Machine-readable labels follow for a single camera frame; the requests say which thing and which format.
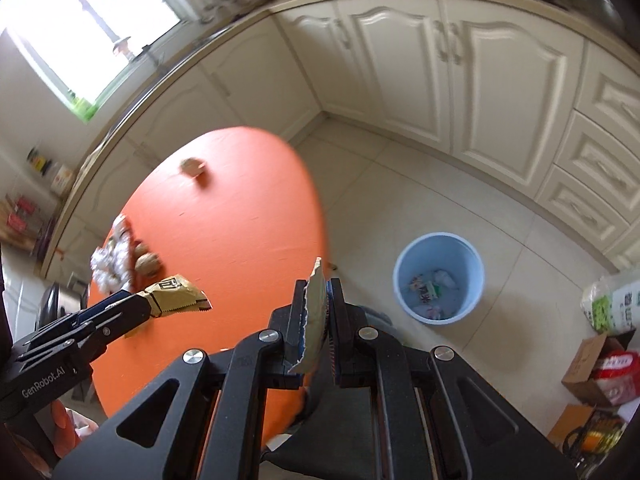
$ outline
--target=kitchen counter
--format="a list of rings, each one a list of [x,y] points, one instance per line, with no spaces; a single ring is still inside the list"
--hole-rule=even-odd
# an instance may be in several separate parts
[[[203,60],[211,52],[222,44],[238,35],[240,32],[251,27],[264,18],[295,7],[314,4],[328,0],[276,0],[267,5],[261,6],[239,21],[225,27],[222,31],[210,31],[203,38],[186,47],[174,60],[172,69],[167,75],[146,82],[143,89],[134,97],[129,104],[121,110],[112,126],[107,131],[101,133],[92,146],[92,153],[82,165],[78,179],[60,210],[58,222],[53,231],[49,250],[42,263],[42,274],[46,273],[52,259],[55,247],[60,241],[60,237],[70,219],[80,197],[84,193],[87,185],[94,177],[100,165],[104,162],[111,150],[140,115],[153,103],[164,91],[174,82],[183,76],[196,63]],[[624,62],[636,73],[640,73],[640,56],[628,44],[622,41],[615,33],[607,27],[601,25],[592,17],[585,16],[576,10],[564,10],[558,6],[550,5],[542,0],[485,0],[505,6],[515,7],[520,10],[531,12],[543,18],[559,23],[578,34],[588,38],[613,56]]]

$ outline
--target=plastic bag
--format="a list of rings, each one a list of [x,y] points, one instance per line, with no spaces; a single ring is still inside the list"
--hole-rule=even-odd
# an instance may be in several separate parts
[[[113,236],[91,257],[93,278],[101,293],[113,294],[121,289],[136,291],[132,252],[130,221],[125,215],[118,215],[113,221]]]
[[[580,306],[598,333],[619,335],[640,326],[640,267],[603,276],[584,289]]]

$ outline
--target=tiled floor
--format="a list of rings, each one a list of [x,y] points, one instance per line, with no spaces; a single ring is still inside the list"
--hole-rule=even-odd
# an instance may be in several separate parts
[[[346,299],[388,314],[411,346],[456,349],[546,434],[575,402],[560,379],[593,335],[582,288],[605,269],[520,203],[392,140],[328,120],[298,151],[318,186]],[[486,272],[479,306],[437,329],[403,313],[391,280],[402,249],[435,231],[468,239]],[[299,478],[279,474],[263,478]]]

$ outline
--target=kitchen cabinet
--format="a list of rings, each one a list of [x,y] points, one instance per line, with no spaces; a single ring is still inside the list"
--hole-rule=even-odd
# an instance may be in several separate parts
[[[607,202],[570,174],[553,166],[536,199],[602,251],[628,224]]]
[[[640,265],[640,220],[616,241],[604,255],[619,269]]]
[[[584,40],[507,6],[442,0],[452,154],[534,197],[562,141]]]
[[[378,125],[450,151],[449,77],[437,0],[339,0]]]
[[[129,197],[153,171],[140,151],[139,147],[122,139],[84,190],[74,216],[95,232],[109,232],[113,220]]]
[[[576,108],[640,156],[640,77],[593,43]]]
[[[640,160],[580,112],[572,113],[556,164],[611,204],[626,221],[640,216]]]
[[[372,101],[355,58],[353,41],[333,2],[321,2],[277,15],[310,79],[322,109],[371,122]]]
[[[155,167],[202,134],[239,124],[201,67],[195,66],[140,115],[127,139],[142,148],[140,155]]]
[[[66,285],[72,273],[91,281],[89,262],[96,247],[101,247],[108,234],[99,234],[76,216],[69,219],[47,271],[47,279]]]
[[[247,126],[289,140],[320,113],[272,18],[240,32],[200,64]]]

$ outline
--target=garbage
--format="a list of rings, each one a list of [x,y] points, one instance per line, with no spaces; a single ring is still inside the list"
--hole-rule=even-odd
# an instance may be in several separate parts
[[[620,335],[640,325],[640,267],[603,276],[584,289],[582,310],[598,333]]]
[[[414,276],[409,283],[409,290],[417,292],[420,300],[419,304],[414,306],[414,312],[418,316],[436,321],[451,317],[453,313],[445,313],[443,307],[437,302],[439,298],[447,293],[447,289],[458,290],[458,286],[446,270],[434,270],[432,272],[432,280],[427,280],[426,282],[422,274]]]

